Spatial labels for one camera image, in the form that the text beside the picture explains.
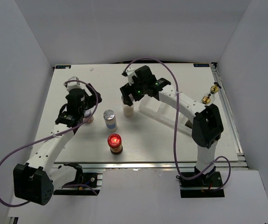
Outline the small red white lid jar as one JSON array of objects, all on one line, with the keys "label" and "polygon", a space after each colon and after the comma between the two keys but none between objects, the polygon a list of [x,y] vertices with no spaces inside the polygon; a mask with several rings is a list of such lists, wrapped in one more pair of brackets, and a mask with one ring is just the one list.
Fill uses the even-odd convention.
[{"label": "small red white lid jar", "polygon": [[92,123],[94,120],[94,116],[92,115],[91,110],[86,110],[84,113],[83,121],[85,121],[86,124]]}]

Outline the tall silver lid spice jar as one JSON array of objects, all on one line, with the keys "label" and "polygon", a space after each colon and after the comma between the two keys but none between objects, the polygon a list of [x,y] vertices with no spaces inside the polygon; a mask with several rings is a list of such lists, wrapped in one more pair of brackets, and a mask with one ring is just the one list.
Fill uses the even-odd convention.
[{"label": "tall silver lid spice jar", "polygon": [[123,106],[123,114],[125,117],[132,117],[134,115],[134,105],[126,105],[124,103],[124,97],[121,97],[122,100],[122,106]]}]

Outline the dark sauce glass bottle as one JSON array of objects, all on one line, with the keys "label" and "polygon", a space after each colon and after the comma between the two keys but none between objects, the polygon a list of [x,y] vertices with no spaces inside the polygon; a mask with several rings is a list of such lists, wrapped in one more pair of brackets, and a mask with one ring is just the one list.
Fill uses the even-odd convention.
[{"label": "dark sauce glass bottle", "polygon": [[[212,93],[206,93],[201,100],[201,103],[206,105],[211,105],[215,101],[215,95]],[[190,120],[187,120],[185,126],[192,129],[192,123]]]}]

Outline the clear liquid glass bottle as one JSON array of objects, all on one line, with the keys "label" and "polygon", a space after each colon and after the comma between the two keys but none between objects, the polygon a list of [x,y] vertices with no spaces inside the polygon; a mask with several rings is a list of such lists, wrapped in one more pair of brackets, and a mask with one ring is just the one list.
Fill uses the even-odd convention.
[{"label": "clear liquid glass bottle", "polygon": [[221,89],[221,86],[219,85],[218,82],[214,82],[214,85],[211,86],[209,94],[208,94],[211,104],[215,101],[215,95],[220,89]]}]

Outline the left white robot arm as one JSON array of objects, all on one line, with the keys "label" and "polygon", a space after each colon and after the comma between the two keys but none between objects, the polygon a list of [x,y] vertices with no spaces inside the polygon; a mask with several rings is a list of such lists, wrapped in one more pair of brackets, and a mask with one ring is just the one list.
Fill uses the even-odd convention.
[{"label": "left white robot arm", "polygon": [[102,99],[91,84],[86,84],[86,89],[83,89],[80,81],[69,80],[65,86],[67,103],[59,111],[50,138],[25,164],[17,164],[13,170],[14,195],[17,198],[46,205],[56,190],[84,184],[81,165],[67,162],[57,170],[52,167],[79,127],[87,122],[85,112],[96,109]]}]

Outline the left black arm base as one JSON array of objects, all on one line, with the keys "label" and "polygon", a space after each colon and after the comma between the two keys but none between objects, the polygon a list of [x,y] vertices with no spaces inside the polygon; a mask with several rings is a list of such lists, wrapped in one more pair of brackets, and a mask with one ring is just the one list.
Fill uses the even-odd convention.
[{"label": "left black arm base", "polygon": [[77,163],[64,163],[56,170],[51,170],[48,176],[54,187],[54,195],[97,196],[100,192],[98,173],[83,172],[82,166]]}]

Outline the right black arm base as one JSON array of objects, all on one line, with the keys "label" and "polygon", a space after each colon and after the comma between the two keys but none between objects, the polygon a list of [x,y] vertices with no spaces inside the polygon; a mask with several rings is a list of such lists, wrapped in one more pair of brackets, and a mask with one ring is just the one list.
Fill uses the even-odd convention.
[{"label": "right black arm base", "polygon": [[203,181],[200,177],[193,180],[184,180],[179,175],[176,176],[179,180],[181,198],[221,198],[225,197],[224,189],[220,172],[212,174],[208,180]]}]

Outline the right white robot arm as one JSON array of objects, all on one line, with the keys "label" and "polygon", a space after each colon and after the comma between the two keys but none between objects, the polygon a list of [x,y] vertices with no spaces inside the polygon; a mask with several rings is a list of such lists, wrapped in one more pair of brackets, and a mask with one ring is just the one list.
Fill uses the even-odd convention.
[{"label": "right white robot arm", "polygon": [[218,140],[224,130],[220,111],[214,104],[203,104],[179,92],[178,85],[172,85],[165,78],[157,79],[149,66],[132,69],[125,68],[122,75],[128,82],[120,88],[124,105],[132,106],[144,96],[155,98],[176,109],[192,123],[192,139],[197,144],[197,161],[194,176],[182,177],[195,179],[200,186],[206,186],[215,172],[214,156]]}]

